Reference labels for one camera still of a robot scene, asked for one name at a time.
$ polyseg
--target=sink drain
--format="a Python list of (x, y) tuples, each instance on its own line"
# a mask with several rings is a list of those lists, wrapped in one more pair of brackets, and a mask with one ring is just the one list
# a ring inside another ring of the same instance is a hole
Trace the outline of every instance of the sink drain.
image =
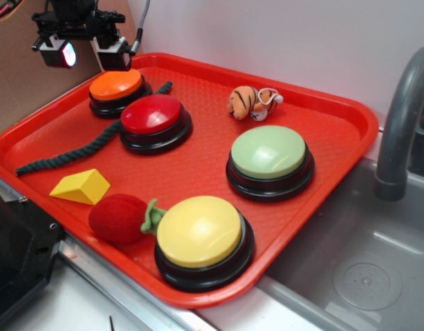
[(389, 307), (402, 290), (398, 272), (366, 254), (340, 262), (334, 270), (333, 285), (344, 302), (362, 310)]

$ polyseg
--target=gray faucet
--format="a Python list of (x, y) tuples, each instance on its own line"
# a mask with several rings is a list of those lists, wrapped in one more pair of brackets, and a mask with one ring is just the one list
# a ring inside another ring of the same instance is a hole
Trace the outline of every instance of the gray faucet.
[(424, 176), (424, 47), (408, 63), (392, 99), (378, 156), (375, 195), (403, 198), (407, 170)]

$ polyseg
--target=stuffed toy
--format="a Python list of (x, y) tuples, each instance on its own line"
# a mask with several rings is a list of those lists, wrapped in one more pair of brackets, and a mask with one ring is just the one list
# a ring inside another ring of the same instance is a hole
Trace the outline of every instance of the stuffed toy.
[(129, 194), (113, 194), (94, 205), (88, 223), (99, 238), (109, 243), (134, 243), (146, 233), (156, 234), (158, 223), (165, 214), (165, 210), (155, 206), (156, 203), (156, 199), (146, 204)]
[(272, 88), (257, 90), (251, 86), (235, 88), (227, 102), (227, 111), (235, 119), (250, 115), (255, 121), (263, 121), (283, 102), (283, 97)]

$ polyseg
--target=stuffed tiger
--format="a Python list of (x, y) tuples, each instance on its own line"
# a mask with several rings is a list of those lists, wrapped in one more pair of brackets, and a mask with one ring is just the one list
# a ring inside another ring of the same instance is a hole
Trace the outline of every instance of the stuffed tiger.
[(239, 86), (230, 95), (227, 111), (239, 120), (250, 115), (255, 121), (263, 121), (281, 102), (283, 97), (274, 89)]

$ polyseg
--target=sink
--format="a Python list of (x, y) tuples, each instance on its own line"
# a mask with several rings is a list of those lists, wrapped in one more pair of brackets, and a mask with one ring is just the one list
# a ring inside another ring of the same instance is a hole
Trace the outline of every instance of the sink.
[(361, 159), (258, 284), (324, 330), (424, 330), (424, 177), (386, 202), (375, 168)]

